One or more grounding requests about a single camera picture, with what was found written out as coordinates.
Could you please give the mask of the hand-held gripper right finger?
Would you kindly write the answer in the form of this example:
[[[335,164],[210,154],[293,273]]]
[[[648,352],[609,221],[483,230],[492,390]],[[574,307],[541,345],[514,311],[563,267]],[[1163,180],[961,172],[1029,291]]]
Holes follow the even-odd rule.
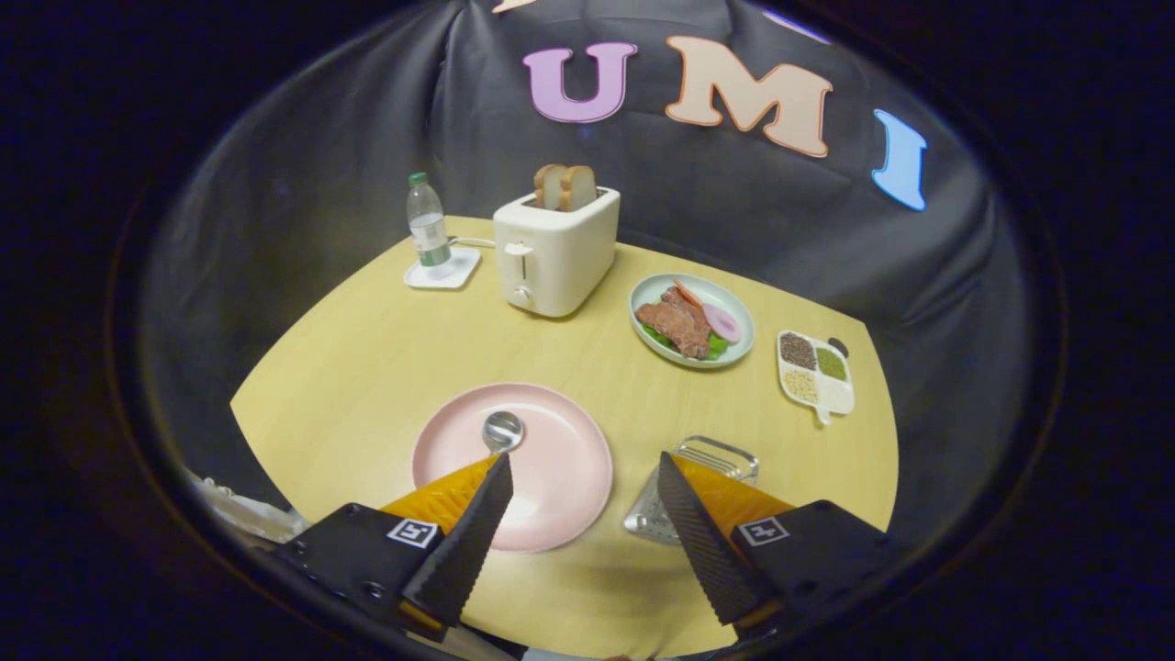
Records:
[[[792,506],[687,457],[662,453],[657,490],[711,608],[737,634],[826,618],[905,554],[830,499]]]

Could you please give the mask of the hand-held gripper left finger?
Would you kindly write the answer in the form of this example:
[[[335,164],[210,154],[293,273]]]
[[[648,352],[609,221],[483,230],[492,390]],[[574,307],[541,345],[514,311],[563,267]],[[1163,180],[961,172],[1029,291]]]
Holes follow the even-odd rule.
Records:
[[[512,495],[510,456],[488,456],[383,508],[341,506],[280,545],[275,564],[365,619],[439,643],[459,623]]]

